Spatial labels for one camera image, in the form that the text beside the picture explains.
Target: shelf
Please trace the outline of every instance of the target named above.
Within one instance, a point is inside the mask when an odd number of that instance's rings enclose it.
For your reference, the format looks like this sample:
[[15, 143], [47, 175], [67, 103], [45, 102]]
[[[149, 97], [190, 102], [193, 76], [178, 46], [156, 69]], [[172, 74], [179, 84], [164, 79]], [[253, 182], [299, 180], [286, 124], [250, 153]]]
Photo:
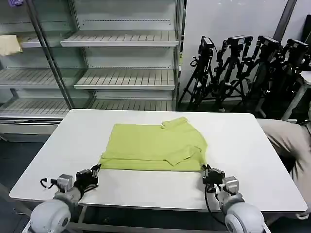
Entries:
[[0, 117], [61, 117], [69, 111], [64, 99], [16, 99], [0, 107]]
[[90, 109], [172, 111], [171, 100], [95, 100]]
[[79, 31], [60, 42], [64, 47], [175, 47], [175, 31]]
[[[64, 32], [46, 32], [47, 41], [50, 47], [60, 46], [60, 41], [66, 37]], [[18, 41], [22, 48], [40, 48], [41, 44], [35, 33], [17, 33]]]
[[172, 69], [89, 69], [74, 85], [86, 90], [174, 90]]
[[[74, 85], [78, 69], [62, 69], [66, 86]], [[40, 69], [3, 69], [0, 70], [0, 88], [21, 89], [59, 89], [54, 75], [49, 68]]]

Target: black cable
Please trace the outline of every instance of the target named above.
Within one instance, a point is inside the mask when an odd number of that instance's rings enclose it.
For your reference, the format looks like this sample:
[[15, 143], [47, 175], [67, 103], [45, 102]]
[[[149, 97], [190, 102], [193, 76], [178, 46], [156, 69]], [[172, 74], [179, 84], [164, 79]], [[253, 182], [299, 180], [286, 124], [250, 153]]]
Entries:
[[42, 178], [42, 179], [40, 180], [40, 184], [41, 184], [43, 187], [47, 188], [47, 189], [52, 188], [53, 185], [54, 185], [53, 179], [51, 179], [51, 185], [50, 185], [50, 187], [47, 187], [43, 182], [47, 183], [47, 182], [48, 182], [48, 178]]
[[213, 219], [215, 219], [217, 222], [219, 222], [220, 224], [225, 226], [225, 223], [220, 221], [218, 218], [216, 218], [216, 216], [211, 212], [211, 210], [209, 208], [208, 200], [207, 200], [207, 189], [208, 189], [208, 187], [207, 187], [207, 185], [205, 185], [204, 196], [205, 196], [205, 203], [206, 203], [207, 209], [210, 212], [210, 215], [212, 216]]
[[215, 50], [216, 50], [216, 54], [218, 54], [218, 51], [217, 51], [217, 49], [216, 49], [216, 46], [215, 46], [214, 42], [212, 41], [211, 38], [209, 38], [209, 40], [212, 42], [212, 44], [213, 44], [213, 46], [214, 46], [214, 48], [215, 48]]

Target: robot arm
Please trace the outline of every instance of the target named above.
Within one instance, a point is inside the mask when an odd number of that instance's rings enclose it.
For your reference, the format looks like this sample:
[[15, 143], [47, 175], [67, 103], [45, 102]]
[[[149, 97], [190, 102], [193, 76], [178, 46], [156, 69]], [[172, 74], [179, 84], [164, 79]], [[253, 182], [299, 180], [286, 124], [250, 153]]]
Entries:
[[84, 193], [98, 187], [100, 167], [101, 164], [98, 164], [91, 169], [78, 172], [73, 187], [70, 186], [71, 176], [68, 175], [62, 175], [54, 181], [59, 191], [52, 200], [35, 207], [30, 217], [30, 232], [61, 233], [65, 230], [70, 222], [71, 213]]
[[264, 222], [261, 211], [244, 201], [239, 193], [239, 181], [235, 177], [225, 177], [225, 173], [211, 168], [203, 167], [205, 175], [203, 183], [206, 185], [205, 192], [215, 193], [222, 213], [225, 215], [223, 223], [231, 233], [271, 233]]

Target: folded shirt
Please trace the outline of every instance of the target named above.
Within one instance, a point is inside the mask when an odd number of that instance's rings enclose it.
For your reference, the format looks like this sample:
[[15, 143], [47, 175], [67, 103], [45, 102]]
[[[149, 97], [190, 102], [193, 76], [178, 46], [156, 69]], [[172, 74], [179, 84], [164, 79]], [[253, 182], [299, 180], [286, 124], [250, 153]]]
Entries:
[[162, 125], [115, 124], [102, 169], [199, 171], [207, 143], [184, 117]]
[[0, 35], [0, 55], [7, 56], [23, 52], [16, 35]]

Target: person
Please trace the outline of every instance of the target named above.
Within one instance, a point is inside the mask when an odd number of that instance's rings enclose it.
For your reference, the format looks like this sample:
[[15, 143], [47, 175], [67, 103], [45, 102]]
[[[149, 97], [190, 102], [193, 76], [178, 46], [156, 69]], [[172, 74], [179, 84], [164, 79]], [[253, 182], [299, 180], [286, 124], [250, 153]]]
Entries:
[[[311, 103], [308, 113], [311, 120]], [[308, 217], [311, 212], [311, 123], [298, 125], [271, 119], [258, 119], [258, 122], [280, 158], [295, 159], [290, 176], [308, 206], [302, 216]]]

